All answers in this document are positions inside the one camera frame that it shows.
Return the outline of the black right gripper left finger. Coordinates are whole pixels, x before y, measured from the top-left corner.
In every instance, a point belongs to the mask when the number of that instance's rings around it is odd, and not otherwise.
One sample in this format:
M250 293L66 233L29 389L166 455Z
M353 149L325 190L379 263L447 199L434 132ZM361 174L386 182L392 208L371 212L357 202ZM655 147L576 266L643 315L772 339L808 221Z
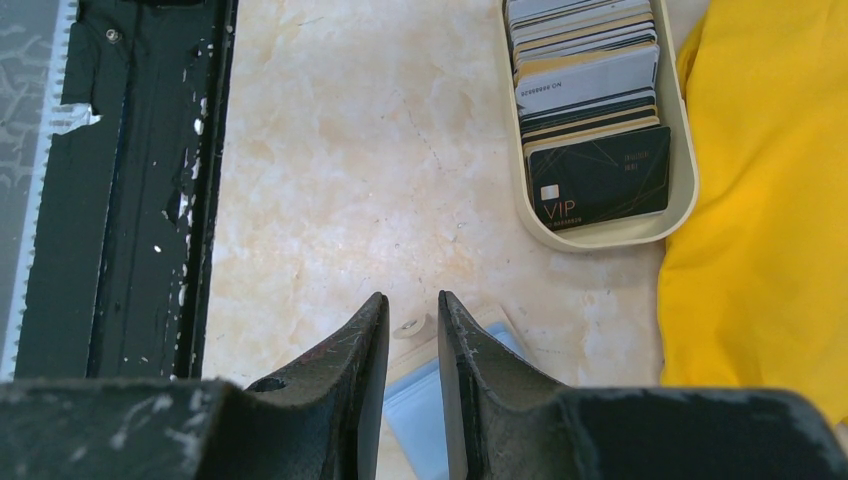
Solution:
M387 378L390 307L372 294L337 331L247 392L273 405L263 463L279 479L372 479Z

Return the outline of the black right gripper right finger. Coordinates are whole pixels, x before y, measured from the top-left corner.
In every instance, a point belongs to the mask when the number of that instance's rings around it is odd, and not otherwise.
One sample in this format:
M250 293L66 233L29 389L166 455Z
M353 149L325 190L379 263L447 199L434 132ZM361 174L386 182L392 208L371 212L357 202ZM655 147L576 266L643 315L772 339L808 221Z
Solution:
M438 362L452 479L567 479L564 386L487 333L457 296L438 296Z

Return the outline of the beige card holder wallet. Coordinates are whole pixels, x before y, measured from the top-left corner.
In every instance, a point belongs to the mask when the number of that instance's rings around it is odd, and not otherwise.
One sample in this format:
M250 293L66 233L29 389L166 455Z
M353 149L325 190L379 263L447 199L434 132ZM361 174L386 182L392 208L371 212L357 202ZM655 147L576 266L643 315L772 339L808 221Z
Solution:
M456 479L444 416L439 366L439 322L434 315L412 319L393 337L420 341L390 362L382 412L400 447L420 479Z

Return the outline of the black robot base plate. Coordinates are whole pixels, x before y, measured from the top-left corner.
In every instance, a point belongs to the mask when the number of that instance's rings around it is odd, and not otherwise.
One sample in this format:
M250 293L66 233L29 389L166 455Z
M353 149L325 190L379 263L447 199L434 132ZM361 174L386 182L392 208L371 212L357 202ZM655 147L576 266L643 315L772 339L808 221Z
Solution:
M76 2L13 380L197 378L238 5Z

